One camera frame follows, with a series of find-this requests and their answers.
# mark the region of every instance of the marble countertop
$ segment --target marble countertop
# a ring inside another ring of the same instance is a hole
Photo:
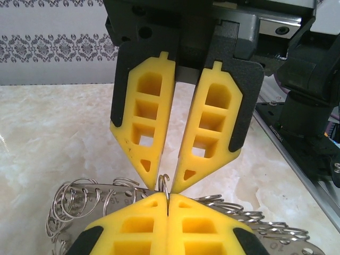
[[[174,175],[193,90],[176,86],[160,174]],[[0,86],[0,255],[49,253],[45,220],[63,182],[141,182],[109,131],[112,91],[111,84]],[[183,194],[222,194],[266,220],[308,230],[326,255],[338,254],[340,234],[255,120],[240,157]]]

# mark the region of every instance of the damask pattern wallpaper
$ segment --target damask pattern wallpaper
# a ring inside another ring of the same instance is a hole
[[[78,37],[70,35],[12,35],[0,39],[0,63],[59,62],[59,61],[114,61],[117,47],[112,44],[108,34],[99,36],[81,34]]]
[[[59,7],[61,5],[65,7],[69,5],[82,7],[88,5],[92,7],[94,4],[102,6],[103,0],[0,0],[0,7],[20,7],[21,5],[25,7],[45,7],[45,5],[50,7]]]
[[[0,85],[112,83],[103,0],[0,0]]]

